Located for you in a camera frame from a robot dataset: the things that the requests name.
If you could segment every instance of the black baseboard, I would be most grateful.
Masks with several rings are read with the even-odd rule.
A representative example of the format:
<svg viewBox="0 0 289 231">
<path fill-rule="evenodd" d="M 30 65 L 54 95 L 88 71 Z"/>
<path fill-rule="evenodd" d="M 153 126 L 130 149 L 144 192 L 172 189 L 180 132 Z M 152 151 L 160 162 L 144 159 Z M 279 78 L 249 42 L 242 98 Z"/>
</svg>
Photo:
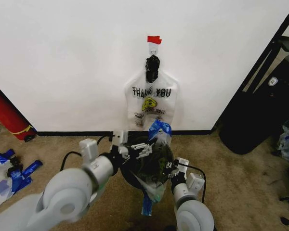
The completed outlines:
<svg viewBox="0 0 289 231">
<path fill-rule="evenodd" d="M 173 135 L 208 135 L 211 130 L 176 130 Z M 147 131 L 130 131 L 129 134 L 147 134 Z M 39 136 L 104 136 L 112 134 L 111 131 L 39 131 Z"/>
</svg>

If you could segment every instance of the red tape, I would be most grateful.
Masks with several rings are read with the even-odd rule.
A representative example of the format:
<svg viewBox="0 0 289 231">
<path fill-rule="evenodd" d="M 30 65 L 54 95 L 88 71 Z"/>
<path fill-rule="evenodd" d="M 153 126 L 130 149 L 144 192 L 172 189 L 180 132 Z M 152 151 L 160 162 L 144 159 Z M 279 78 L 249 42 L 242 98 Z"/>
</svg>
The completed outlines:
<svg viewBox="0 0 289 231">
<path fill-rule="evenodd" d="M 159 36 L 148 36 L 148 42 L 153 42 L 155 44 L 161 44 L 162 40 L 159 39 Z"/>
</svg>

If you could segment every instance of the red fire extinguisher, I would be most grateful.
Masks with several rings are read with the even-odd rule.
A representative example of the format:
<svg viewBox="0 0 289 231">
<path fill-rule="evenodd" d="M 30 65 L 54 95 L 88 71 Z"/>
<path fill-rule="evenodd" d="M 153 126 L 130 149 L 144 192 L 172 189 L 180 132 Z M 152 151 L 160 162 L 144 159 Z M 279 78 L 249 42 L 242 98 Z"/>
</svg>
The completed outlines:
<svg viewBox="0 0 289 231">
<path fill-rule="evenodd" d="M 27 142 L 36 135 L 34 128 L 5 97 L 2 91 L 0 91 L 0 123 L 19 140 Z"/>
</svg>

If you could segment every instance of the beige carpet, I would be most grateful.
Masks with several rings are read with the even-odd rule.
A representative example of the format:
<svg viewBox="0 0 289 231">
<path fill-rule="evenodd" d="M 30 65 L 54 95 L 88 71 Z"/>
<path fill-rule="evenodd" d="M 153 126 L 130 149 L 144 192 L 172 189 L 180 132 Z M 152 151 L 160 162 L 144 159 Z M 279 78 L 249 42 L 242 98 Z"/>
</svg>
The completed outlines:
<svg viewBox="0 0 289 231">
<path fill-rule="evenodd" d="M 85 137 L 36 137 L 23 143 L 5 131 L 0 134 L 0 152 L 12 148 L 24 166 L 39 159 L 44 166 L 32 174 L 33 182 L 0 206 L 0 212 L 30 193 L 43 191 L 47 182 L 59 171 L 68 151 L 79 151 L 78 142 Z M 212 135 L 173 136 L 175 156 L 190 160 L 207 175 L 205 204 L 211 210 L 218 231 L 289 231 L 279 216 L 289 219 L 289 205 L 278 197 L 287 195 L 288 163 L 272 156 L 270 139 L 247 155 L 236 155 Z M 100 152 L 109 149 L 100 143 Z M 71 156 L 66 167 L 79 167 L 81 158 Z M 142 192 L 130 186 L 119 172 L 113 176 L 102 198 L 77 223 L 63 223 L 54 231 L 162 231 L 175 225 L 173 199 L 169 189 L 162 201 L 153 206 L 152 217 L 141 215 Z"/>
</svg>

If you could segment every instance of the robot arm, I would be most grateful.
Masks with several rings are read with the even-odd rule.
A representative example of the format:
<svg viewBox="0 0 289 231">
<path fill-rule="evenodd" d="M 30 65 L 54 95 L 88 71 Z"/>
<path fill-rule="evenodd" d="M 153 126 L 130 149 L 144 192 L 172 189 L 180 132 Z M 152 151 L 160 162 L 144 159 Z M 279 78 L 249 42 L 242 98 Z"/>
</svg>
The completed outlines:
<svg viewBox="0 0 289 231">
<path fill-rule="evenodd" d="M 0 214 L 0 230 L 47 231 L 62 221 L 79 220 L 105 190 L 108 179 L 129 158 L 142 158 L 152 153 L 152 144 L 137 144 L 129 148 L 128 132 L 114 132 L 110 153 L 98 156 L 96 141 L 79 143 L 83 164 L 56 174 L 41 194 L 32 194 L 18 201 Z M 176 203 L 180 231 L 212 231 L 213 217 L 208 208 L 196 200 L 204 180 L 190 175 L 186 168 L 176 166 L 169 174 Z"/>
<path fill-rule="evenodd" d="M 197 174 L 190 173 L 186 177 L 188 160 L 177 158 L 167 165 L 173 171 L 169 174 L 171 190 L 175 202 L 175 215 L 179 231 L 213 231 L 214 219 L 209 209 L 200 201 L 197 195 L 205 181 Z"/>
</svg>

